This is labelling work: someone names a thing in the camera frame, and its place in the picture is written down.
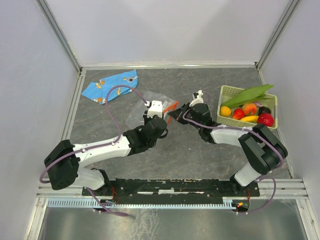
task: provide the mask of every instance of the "white toothed strip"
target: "white toothed strip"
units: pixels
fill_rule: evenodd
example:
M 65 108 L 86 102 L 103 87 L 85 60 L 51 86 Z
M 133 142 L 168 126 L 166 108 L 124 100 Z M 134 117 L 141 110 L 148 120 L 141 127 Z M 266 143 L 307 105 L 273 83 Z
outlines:
M 235 209 L 231 206 L 232 200 L 223 199 L 222 204 L 113 204 L 108 208 L 117 209 Z M 90 198 L 50 198 L 48 207 L 51 208 L 101 208 Z

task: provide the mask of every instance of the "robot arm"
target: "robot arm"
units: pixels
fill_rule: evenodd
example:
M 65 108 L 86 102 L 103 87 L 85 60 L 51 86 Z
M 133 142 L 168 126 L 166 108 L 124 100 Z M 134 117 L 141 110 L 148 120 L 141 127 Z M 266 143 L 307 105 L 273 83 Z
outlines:
M 203 102 L 202 91 L 199 90 L 193 94 L 191 103 L 185 103 L 169 115 L 181 124 L 190 124 L 197 128 L 205 142 L 242 147 L 248 163 L 230 178 L 234 183 L 234 192 L 242 190 L 261 175 L 266 175 L 280 163 L 278 155 L 267 145 L 261 146 L 262 141 L 252 132 L 271 144 L 283 159 L 287 157 L 287 149 L 267 126 L 258 124 L 254 127 L 240 128 L 221 125 L 212 119 L 208 105 Z
M 70 185 L 88 187 L 97 190 L 102 186 L 111 187 L 111 182 L 104 170 L 87 169 L 85 166 L 114 157 L 126 157 L 145 152 L 156 145 L 157 139 L 168 134 L 167 123 L 163 119 L 162 103 L 147 103 L 143 114 L 144 125 L 124 132 L 117 138 L 87 144 L 72 145 L 70 140 L 61 141 L 44 160 L 48 167 L 61 156 L 71 154 L 66 159 L 52 166 L 48 176 L 52 189 L 60 190 Z

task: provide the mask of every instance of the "green corn husk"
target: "green corn husk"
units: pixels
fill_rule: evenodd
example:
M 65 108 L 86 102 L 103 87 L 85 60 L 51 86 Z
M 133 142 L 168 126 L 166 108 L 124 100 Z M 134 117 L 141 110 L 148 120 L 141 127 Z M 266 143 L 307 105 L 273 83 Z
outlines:
M 221 106 L 227 106 L 229 108 L 232 108 L 232 106 L 236 105 L 243 105 L 246 103 L 255 102 L 262 99 L 257 99 L 258 97 L 261 97 L 268 89 L 271 89 L 273 85 L 265 84 L 262 86 L 254 86 L 248 89 L 245 89 L 238 93 L 238 95 L 234 96 L 230 100 L 224 102 Z
M 254 99 L 249 99 L 249 100 L 237 102 L 237 103 L 232 104 L 232 105 L 228 105 L 228 108 L 232 109 L 232 108 L 238 107 L 240 105 L 245 105 L 245 104 L 248 104 L 248 103 L 253 103 L 253 102 L 256 102 L 256 101 L 266 100 L 266 99 L 272 99 L 272 97 L 266 97 L 266 95 L 263 94 L 261 96 L 258 96 L 256 98 L 254 98 Z

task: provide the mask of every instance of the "dark purple fruit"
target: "dark purple fruit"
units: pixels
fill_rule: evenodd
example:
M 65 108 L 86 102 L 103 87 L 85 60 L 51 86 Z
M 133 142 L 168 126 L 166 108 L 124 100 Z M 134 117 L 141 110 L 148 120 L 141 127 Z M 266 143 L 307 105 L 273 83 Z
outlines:
M 258 116 L 260 116 L 261 114 L 271 114 L 270 108 L 266 106 L 259 107 Z

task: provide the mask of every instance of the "black metal base plate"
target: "black metal base plate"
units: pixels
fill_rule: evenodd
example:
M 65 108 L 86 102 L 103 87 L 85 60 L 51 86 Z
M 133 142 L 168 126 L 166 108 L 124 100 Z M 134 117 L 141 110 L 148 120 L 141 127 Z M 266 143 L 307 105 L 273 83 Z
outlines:
M 232 191 L 230 181 L 218 179 L 116 179 L 111 185 L 118 193 L 119 204 L 222 204 L 222 197 L 259 197 L 256 182 L 250 183 L 238 193 Z M 112 196 L 111 189 L 93 191 L 96 196 Z M 83 196 L 90 196 L 83 188 Z

